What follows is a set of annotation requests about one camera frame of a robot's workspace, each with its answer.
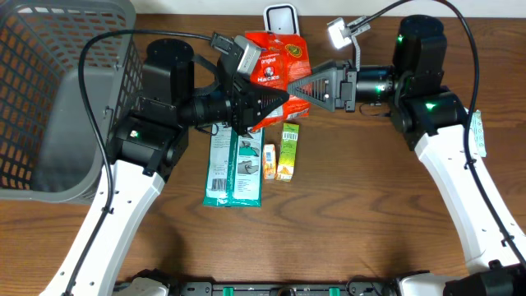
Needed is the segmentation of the green juice carton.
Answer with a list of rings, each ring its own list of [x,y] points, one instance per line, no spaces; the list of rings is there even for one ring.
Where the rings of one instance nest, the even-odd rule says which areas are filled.
[[[285,123],[283,125],[279,162],[275,177],[279,181],[290,182],[292,180],[298,146],[298,133],[299,126],[297,124]]]

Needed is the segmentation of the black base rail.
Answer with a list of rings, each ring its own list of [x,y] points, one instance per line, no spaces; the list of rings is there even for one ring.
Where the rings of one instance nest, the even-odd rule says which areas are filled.
[[[401,295],[402,279],[427,275],[416,271],[391,278],[355,275],[344,282],[297,283],[220,283],[212,281],[180,281],[158,269],[143,270],[126,282],[115,284],[113,295],[172,295],[172,296],[349,296]]]

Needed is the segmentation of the green white snack bag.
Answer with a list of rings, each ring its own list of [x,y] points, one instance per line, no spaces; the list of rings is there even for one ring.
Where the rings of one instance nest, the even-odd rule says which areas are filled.
[[[261,207],[264,136],[262,129],[239,136],[231,127],[212,127],[205,206]]]

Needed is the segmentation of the grey plastic laundry basket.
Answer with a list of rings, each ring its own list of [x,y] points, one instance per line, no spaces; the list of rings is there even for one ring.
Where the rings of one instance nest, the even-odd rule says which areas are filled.
[[[92,201],[107,136],[141,88],[129,0],[1,4],[1,197]]]

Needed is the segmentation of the white barcode scanner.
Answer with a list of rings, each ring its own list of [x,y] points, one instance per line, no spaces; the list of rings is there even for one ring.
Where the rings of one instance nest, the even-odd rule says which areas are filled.
[[[290,3],[269,5],[263,12],[265,30],[279,35],[300,35],[296,7]]]

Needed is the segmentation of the red snack bag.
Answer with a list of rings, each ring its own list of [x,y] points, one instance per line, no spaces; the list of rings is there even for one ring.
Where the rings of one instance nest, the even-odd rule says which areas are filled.
[[[246,31],[245,37],[262,51],[251,74],[251,82],[279,90],[287,90],[288,84],[311,75],[307,42],[300,35],[282,35],[269,31]],[[282,104],[259,122],[259,130],[276,123],[309,116],[311,104],[290,95]]]

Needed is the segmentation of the orange juice carton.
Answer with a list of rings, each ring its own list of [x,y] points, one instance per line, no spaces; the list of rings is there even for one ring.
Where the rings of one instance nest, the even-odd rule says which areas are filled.
[[[276,175],[276,150],[274,144],[264,144],[263,147],[263,177],[265,180],[274,179]]]

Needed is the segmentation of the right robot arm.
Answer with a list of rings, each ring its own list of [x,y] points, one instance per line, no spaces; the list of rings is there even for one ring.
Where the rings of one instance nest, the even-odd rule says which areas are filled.
[[[442,83],[447,40],[442,23],[412,15],[399,25],[393,62],[363,66],[329,61],[292,82],[288,92],[329,111],[384,103],[437,185],[454,222],[468,269],[465,277],[416,271],[393,279],[357,276],[350,295],[522,295],[525,235],[503,202],[476,143],[473,114]]]

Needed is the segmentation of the light green tissue pack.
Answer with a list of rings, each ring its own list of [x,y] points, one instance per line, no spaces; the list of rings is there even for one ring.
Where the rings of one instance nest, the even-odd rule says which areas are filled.
[[[485,158],[487,156],[484,129],[482,123],[482,113],[480,110],[476,110],[473,113],[472,120],[470,123],[470,130],[474,136],[474,140],[477,147],[478,154]]]

